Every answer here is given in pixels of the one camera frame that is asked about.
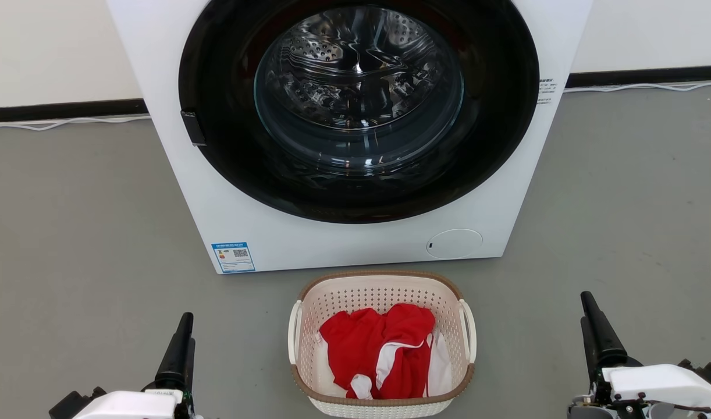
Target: gray floor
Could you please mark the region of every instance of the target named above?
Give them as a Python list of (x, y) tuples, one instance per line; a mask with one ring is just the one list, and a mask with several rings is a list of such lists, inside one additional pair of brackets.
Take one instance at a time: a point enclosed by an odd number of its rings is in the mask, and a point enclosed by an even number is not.
[[(407, 265), (477, 318), (440, 417), (564, 417), (586, 392), (578, 294), (645, 363), (711, 361), (711, 88), (568, 94), (506, 254)], [(333, 270), (218, 276), (150, 122), (0, 130), (0, 417), (139, 389), (195, 313), (206, 418), (323, 417), (291, 379), (297, 293)]]

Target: red and white garment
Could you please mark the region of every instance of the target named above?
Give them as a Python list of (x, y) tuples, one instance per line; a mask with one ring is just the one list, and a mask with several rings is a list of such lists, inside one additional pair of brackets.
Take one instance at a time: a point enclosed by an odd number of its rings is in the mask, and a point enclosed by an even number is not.
[(384, 315), (372, 308), (339, 312), (321, 326), (318, 339), (334, 384), (346, 397), (438, 396), (452, 389), (451, 361), (433, 326), (430, 310), (396, 304)]

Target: door glass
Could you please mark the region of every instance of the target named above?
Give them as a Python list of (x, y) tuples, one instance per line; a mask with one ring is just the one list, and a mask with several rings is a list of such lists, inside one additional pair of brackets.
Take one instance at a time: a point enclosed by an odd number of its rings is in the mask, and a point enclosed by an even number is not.
[(327, 10), (271, 45), (255, 106), (279, 145), (318, 170), (390, 172), (449, 131), (464, 82), (440, 34), (393, 10)]

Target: white wall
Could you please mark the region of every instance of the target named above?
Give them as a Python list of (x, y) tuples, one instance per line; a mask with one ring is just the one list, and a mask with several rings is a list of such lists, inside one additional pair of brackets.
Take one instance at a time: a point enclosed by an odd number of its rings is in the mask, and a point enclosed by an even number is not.
[[(595, 0), (573, 72), (710, 65), (711, 0)], [(125, 98), (104, 0), (0, 0), (0, 106)]]

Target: black baseboard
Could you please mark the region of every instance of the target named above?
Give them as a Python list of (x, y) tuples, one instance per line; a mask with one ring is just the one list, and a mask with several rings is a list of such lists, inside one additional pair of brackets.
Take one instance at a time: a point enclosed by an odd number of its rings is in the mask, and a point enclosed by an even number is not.
[[(612, 86), (635, 83), (687, 83), (701, 80), (711, 80), (711, 66), (624, 72), (573, 73), (568, 78), (566, 87)], [(138, 115), (142, 113), (148, 113), (143, 99), (42, 104), (0, 107), (0, 122)]]

